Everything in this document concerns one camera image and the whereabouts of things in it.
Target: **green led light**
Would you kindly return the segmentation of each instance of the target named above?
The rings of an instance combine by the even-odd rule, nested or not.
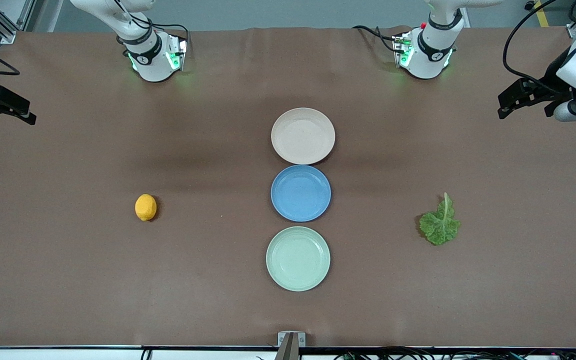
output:
[[[414,48],[411,46],[407,48],[406,52],[401,55],[401,60],[399,64],[406,68],[410,64],[410,59],[412,59],[412,55],[414,53]]]
[[[130,55],[130,52],[128,53],[128,59],[130,59],[130,63],[132,63],[132,69],[135,71],[139,71],[139,70],[137,70],[137,65],[135,64],[135,60],[133,59],[133,56]]]
[[[446,55],[446,61],[443,63],[443,67],[445,68],[446,66],[448,66],[448,62],[450,62],[450,55],[453,54],[453,50],[451,49],[450,51],[448,51],[448,55]]]
[[[173,70],[179,69],[179,56],[166,52],[166,57],[170,63],[170,68]]]

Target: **lemon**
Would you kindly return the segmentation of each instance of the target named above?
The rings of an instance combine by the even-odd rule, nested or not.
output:
[[[149,221],[157,213],[157,202],[150,194],[142,194],[134,203],[134,212],[141,221]]]

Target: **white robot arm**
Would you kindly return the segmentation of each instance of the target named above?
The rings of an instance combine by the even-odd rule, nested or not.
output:
[[[498,100],[500,119],[505,119],[517,109],[548,101],[550,104],[545,107],[547,117],[576,121],[576,38],[570,48],[550,64],[538,82],[519,78],[499,94]]]
[[[448,66],[457,36],[464,28],[461,8],[484,8],[503,0],[424,0],[430,6],[428,23],[394,41],[397,64],[420,79],[432,79]]]
[[[142,14],[155,0],[70,0],[80,10],[103,21],[128,49],[132,68],[148,82],[161,82],[181,70],[186,39],[153,27]]]

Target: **brown table surface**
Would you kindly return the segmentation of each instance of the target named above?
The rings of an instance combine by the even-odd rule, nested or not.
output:
[[[112,33],[21,33],[0,84],[37,124],[0,116],[0,345],[273,344],[576,347],[576,123],[541,106],[507,120],[497,95],[509,29],[467,29],[434,80],[394,67],[350,29],[198,32],[185,73],[148,83]],[[519,32],[540,76],[569,40]],[[266,271],[297,225],[270,203],[289,164],[270,130],[295,107],[332,120],[316,167],[327,212],[306,226],[332,254],[315,289]],[[462,221],[443,246],[416,219],[448,192]],[[149,193],[160,217],[142,223]]]

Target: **blue plate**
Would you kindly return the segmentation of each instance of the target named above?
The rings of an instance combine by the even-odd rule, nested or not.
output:
[[[308,165],[283,169],[270,188],[270,199],[277,212],[298,223],[322,216],[330,204],[331,195],[326,175]]]

